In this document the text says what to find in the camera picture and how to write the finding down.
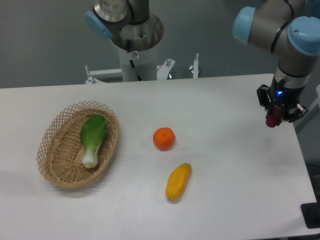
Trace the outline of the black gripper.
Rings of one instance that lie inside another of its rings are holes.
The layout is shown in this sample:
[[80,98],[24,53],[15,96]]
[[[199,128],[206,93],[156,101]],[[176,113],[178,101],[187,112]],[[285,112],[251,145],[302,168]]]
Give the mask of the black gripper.
[[274,76],[270,87],[262,84],[257,90],[259,105],[266,111],[278,106],[281,109],[283,122],[295,122],[308,112],[308,108],[300,104],[300,96],[304,86],[299,88],[290,88],[285,86],[287,81],[281,78],[279,81]]

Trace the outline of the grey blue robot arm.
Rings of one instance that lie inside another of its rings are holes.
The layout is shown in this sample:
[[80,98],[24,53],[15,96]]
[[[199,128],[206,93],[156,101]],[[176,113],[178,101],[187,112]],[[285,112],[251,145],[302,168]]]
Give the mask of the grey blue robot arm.
[[[320,56],[320,19],[299,16],[307,0],[268,0],[260,8],[244,7],[237,14],[232,35],[238,41],[279,58],[270,86],[257,89],[266,110],[265,123],[275,127],[303,118],[308,109],[300,95]],[[96,0],[85,14],[88,26],[118,49],[125,82],[165,80],[172,62],[156,63],[156,47],[164,35],[161,20],[147,0]]]

